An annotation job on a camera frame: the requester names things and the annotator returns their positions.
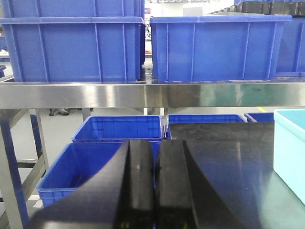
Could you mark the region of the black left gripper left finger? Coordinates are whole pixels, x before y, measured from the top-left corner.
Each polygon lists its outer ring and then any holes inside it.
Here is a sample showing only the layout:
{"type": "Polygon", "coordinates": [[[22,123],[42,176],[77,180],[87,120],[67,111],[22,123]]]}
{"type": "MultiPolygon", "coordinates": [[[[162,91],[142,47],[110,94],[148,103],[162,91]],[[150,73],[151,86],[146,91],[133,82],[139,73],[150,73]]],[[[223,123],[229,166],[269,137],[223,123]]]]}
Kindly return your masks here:
{"type": "Polygon", "coordinates": [[[67,197],[36,212],[29,229],[152,229],[153,150],[125,140],[110,161],[67,197]]]}

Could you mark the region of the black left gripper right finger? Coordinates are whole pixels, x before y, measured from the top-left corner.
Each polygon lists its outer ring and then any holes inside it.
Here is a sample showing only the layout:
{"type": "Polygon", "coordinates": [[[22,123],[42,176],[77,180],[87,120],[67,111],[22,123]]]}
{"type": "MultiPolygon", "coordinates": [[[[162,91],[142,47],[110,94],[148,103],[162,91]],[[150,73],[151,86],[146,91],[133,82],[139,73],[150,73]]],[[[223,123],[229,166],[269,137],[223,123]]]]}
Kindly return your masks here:
{"type": "Polygon", "coordinates": [[[256,229],[254,195],[236,143],[166,140],[155,167],[159,229],[256,229]]]}

